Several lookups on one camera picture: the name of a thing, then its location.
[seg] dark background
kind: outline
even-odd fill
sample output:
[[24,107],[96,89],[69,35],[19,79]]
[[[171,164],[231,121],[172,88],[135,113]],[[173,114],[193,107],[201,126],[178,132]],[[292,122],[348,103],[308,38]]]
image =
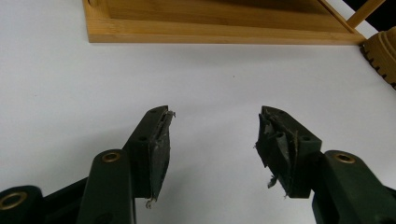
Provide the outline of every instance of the dark background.
[[[344,0],[355,11],[366,0]],[[387,0],[371,16],[366,19],[377,31],[387,31],[396,26],[396,0]]]

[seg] wooden stick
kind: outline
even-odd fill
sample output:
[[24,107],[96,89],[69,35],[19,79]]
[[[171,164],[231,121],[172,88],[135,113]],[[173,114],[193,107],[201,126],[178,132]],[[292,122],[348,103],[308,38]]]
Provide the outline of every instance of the wooden stick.
[[353,14],[347,23],[352,27],[357,27],[362,21],[366,20],[385,0],[367,0],[364,5]]

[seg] bamboo tray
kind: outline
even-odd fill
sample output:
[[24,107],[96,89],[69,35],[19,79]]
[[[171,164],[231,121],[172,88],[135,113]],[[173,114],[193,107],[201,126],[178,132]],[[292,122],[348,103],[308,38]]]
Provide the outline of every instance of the bamboo tray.
[[359,45],[325,0],[83,0],[90,42]]

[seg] tabletop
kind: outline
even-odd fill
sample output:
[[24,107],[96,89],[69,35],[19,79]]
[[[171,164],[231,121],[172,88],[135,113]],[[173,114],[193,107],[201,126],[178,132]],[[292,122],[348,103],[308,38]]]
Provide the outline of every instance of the tabletop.
[[2,1],[0,28],[0,190],[48,195],[86,177],[159,105],[176,112],[171,160],[159,201],[137,200],[139,223],[315,223],[313,194],[266,187],[254,148],[262,105],[396,188],[396,91],[358,46],[91,44],[80,0]]

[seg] wooden tray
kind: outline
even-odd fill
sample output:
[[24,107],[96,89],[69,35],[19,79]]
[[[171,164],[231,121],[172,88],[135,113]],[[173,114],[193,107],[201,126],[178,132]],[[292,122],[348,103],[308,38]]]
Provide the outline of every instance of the wooden tray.
[[83,4],[90,42],[359,45],[365,40],[325,0]]

